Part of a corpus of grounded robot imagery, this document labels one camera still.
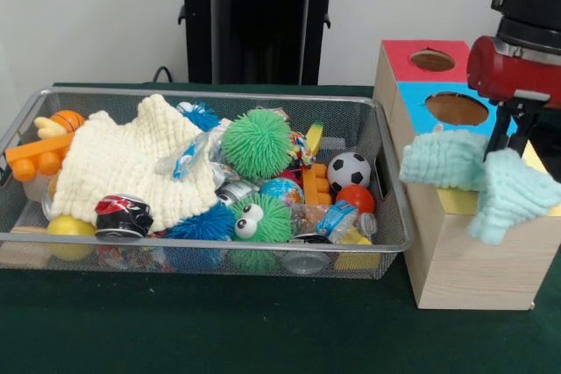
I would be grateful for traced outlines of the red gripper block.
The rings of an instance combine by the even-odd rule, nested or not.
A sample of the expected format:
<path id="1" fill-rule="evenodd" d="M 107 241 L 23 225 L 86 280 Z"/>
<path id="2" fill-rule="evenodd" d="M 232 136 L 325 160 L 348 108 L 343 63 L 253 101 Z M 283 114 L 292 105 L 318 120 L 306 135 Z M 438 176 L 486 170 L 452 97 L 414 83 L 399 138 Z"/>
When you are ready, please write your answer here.
<path id="1" fill-rule="evenodd" d="M 496 37 L 481 36 L 468 57 L 467 84 L 480 96 L 498 102 L 484 160 L 489 153 L 507 146 L 522 156 L 543 105 L 549 109 L 560 107 L 560 57 L 510 45 Z M 543 105 L 518 104 L 513 111 L 507 102 L 514 99 Z M 512 117 L 517 129 L 509 137 Z"/>

